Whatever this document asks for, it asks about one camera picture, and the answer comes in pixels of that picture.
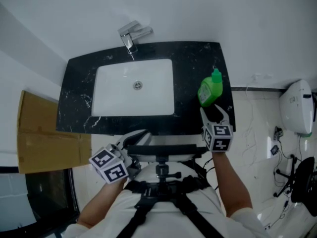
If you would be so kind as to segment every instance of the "black marble countertop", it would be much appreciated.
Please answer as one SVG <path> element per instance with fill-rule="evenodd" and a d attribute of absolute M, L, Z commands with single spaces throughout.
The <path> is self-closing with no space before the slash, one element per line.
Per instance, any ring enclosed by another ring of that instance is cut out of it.
<path fill-rule="evenodd" d="M 68 61 L 61 88 L 56 129 L 59 131 L 123 135 L 148 129 L 153 135 L 188 135 L 202 132 L 197 91 L 212 68 L 222 73 L 223 94 L 215 104 L 230 117 L 235 131 L 235 117 L 230 81 L 219 43 L 160 42 L 137 45 L 133 57 L 125 47 L 103 50 Z M 171 59 L 174 80 L 175 112 L 170 116 L 93 117 L 92 103 L 97 69 L 100 66 L 129 61 Z M 222 114 L 211 105 L 205 108 L 210 121 L 220 121 Z"/>

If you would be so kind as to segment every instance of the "person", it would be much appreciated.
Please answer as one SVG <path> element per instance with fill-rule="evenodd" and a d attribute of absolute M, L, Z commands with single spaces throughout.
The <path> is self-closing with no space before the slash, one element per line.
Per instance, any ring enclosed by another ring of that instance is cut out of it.
<path fill-rule="evenodd" d="M 213 162 L 218 188 L 223 202 L 224 215 L 220 200 L 210 186 L 186 194 L 196 205 L 198 212 L 224 238 L 268 238 L 261 222 L 252 209 L 250 195 L 235 173 L 225 153 L 213 153 Z M 168 162 L 169 173 L 181 172 L 182 178 L 168 178 L 167 181 L 180 180 L 187 176 L 197 177 L 196 172 L 182 163 Z M 156 164 L 143 168 L 136 181 L 158 182 Z M 140 200 L 140 194 L 123 189 L 125 180 L 106 184 L 86 205 L 76 224 L 68 226 L 65 238 L 115 238 L 127 226 L 134 216 L 134 206 Z M 139 225 L 133 238 L 182 237 L 200 238 L 203 234 L 171 202 L 158 202 Z"/>

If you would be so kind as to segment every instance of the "green bottle cap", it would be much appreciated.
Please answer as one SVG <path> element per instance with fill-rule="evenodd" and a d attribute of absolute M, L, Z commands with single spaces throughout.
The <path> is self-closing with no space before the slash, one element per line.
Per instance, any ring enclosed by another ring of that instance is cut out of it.
<path fill-rule="evenodd" d="M 213 83 L 221 83 L 222 82 L 222 75 L 218 69 L 213 70 L 213 73 L 211 74 L 211 80 Z"/>

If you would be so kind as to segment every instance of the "black chair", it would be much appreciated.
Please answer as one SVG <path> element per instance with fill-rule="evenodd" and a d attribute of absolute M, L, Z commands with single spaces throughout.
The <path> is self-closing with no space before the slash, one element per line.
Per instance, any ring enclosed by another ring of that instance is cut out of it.
<path fill-rule="evenodd" d="M 286 185 L 279 193 L 274 193 L 274 197 L 279 197 L 287 188 L 289 191 L 287 194 L 291 194 L 291 200 L 293 203 L 303 203 L 311 215 L 317 216 L 317 172 L 314 171 L 315 158 L 309 157 L 304 159 L 295 171 L 295 164 L 297 158 L 291 155 L 292 158 L 292 170 L 288 176 L 281 173 L 278 169 L 276 173 L 280 176 L 288 178 Z"/>

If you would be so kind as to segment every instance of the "bottle label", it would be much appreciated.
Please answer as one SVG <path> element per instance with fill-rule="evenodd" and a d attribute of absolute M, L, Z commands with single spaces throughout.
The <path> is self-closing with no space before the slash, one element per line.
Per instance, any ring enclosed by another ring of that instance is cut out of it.
<path fill-rule="evenodd" d="M 203 84 L 200 87 L 200 93 L 199 93 L 200 101 L 202 103 L 205 103 L 210 98 L 210 96 L 211 96 L 210 89 L 207 87 L 207 85 Z"/>

